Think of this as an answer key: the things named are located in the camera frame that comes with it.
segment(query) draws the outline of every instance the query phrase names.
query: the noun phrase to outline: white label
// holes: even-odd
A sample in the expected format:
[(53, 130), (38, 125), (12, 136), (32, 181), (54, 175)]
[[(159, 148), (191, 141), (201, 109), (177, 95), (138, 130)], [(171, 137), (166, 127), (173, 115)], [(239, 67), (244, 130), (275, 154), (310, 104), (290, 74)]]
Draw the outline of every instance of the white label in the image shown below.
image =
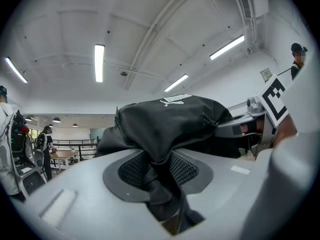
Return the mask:
[(27, 167), (27, 168), (23, 168), (21, 169), (21, 171), (25, 174), (26, 172), (29, 172), (31, 170), (31, 168)]
[(236, 165), (231, 167), (231, 171), (241, 173), (241, 174), (247, 174), (247, 175), (250, 173), (250, 170), (236, 166)]

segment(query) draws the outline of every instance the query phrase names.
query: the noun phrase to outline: ceiling light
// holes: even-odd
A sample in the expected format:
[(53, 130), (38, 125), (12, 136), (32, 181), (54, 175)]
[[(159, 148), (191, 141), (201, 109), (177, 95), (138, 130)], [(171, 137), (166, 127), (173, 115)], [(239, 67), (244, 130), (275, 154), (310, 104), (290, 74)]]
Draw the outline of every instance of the ceiling light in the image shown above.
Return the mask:
[(55, 122), (55, 123), (61, 123), (61, 120), (59, 117), (55, 117), (52, 122)]
[(210, 55), (210, 59), (214, 60), (216, 57), (220, 56), (221, 54), (224, 54), (226, 51), (230, 50), (232, 47), (235, 47), (236, 45), (240, 44), (245, 40), (245, 36), (241, 35), (237, 39), (231, 41), (230, 43), (226, 44), (221, 49), (217, 50), (213, 54)]
[(104, 64), (104, 51), (105, 46), (101, 44), (96, 44), (94, 46), (94, 71), (95, 71), (95, 81), (102, 83), (103, 81), (103, 64)]
[(9, 64), (10, 68), (17, 74), (17, 76), (24, 82), (28, 83), (27, 79), (20, 73), (20, 71), (15, 67), (9, 57), (5, 58), (5, 61)]
[(189, 76), (187, 74), (184, 74), (182, 77), (180, 77), (177, 81), (175, 81), (173, 84), (171, 84), (167, 89), (165, 89), (165, 92), (169, 92), (172, 88), (176, 87), (178, 84), (180, 84), (182, 81), (186, 80)]

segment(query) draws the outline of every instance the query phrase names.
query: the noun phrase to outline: black cable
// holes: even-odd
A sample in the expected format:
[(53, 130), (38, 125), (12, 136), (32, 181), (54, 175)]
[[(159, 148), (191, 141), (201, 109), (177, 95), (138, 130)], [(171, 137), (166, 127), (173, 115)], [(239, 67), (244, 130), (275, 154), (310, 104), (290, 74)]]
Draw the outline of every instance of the black cable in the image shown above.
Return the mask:
[(0, 136), (0, 139), (1, 139), (1, 137), (5, 134), (5, 132), (6, 132), (6, 130), (7, 130), (7, 127), (10, 125), (11, 119), (12, 119), (12, 116), (11, 116), (9, 122), (7, 123), (7, 125), (5, 126), (4, 131), (3, 131), (3, 133), (2, 133), (1, 136)]
[(287, 69), (286, 71), (283, 71), (282, 73), (278, 74), (278, 76), (280, 76), (281, 74), (287, 72), (287, 71), (290, 70), (290, 69), (291, 69), (291, 67), (290, 67), (289, 69)]
[[(6, 131), (6, 140), (7, 140), (8, 146), (9, 146), (9, 150), (10, 150), (10, 152), (12, 152), (10, 141), (9, 141), (9, 129)], [(18, 181), (17, 181), (17, 175), (16, 175), (16, 171), (15, 171), (16, 164), (15, 164), (14, 158), (11, 155), (11, 153), (10, 153), (10, 157), (11, 157), (11, 162), (12, 162), (14, 180), (15, 180), (15, 183), (16, 183), (16, 187), (18, 189), (18, 193), (20, 193), (21, 191), (20, 191), (20, 188), (19, 188), (19, 184), (18, 184)]]
[(42, 172), (43, 172), (43, 176), (45, 177), (46, 182), (48, 182), (47, 175), (45, 173), (45, 153), (43, 153)]
[(27, 137), (27, 135), (26, 135), (26, 136), (24, 137), (24, 139), (23, 139), (22, 149), (21, 149), (20, 151), (12, 151), (12, 153), (20, 153), (20, 152), (22, 152), (22, 151), (24, 150), (26, 137)]

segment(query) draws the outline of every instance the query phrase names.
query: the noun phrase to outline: window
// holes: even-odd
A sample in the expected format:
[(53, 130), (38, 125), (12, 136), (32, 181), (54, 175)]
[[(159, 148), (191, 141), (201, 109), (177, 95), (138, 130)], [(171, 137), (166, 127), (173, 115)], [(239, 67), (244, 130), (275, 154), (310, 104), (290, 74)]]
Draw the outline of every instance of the window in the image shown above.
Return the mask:
[(32, 140), (35, 141), (35, 139), (38, 138), (38, 130), (30, 129), (30, 135), (32, 137)]

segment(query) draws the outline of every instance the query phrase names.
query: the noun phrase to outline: metal railing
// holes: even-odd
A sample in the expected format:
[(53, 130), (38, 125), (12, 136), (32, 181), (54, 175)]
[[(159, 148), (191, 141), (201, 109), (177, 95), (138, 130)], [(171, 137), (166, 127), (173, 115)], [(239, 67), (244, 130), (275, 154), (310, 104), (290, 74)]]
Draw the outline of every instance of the metal railing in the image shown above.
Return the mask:
[(73, 146), (78, 146), (79, 144), (82, 144), (81, 146), (83, 146), (83, 144), (94, 144), (95, 139), (69, 139), (69, 140), (64, 140), (64, 139), (53, 139), (53, 144), (73, 144)]
[(81, 162), (83, 160), (89, 160), (95, 158), (97, 156), (97, 142), (96, 139), (76, 139), (76, 140), (60, 140), (60, 139), (53, 139), (53, 145), (61, 151), (71, 151), (75, 150), (78, 151), (77, 155), (68, 159), (69, 165), (73, 165), (77, 162)]

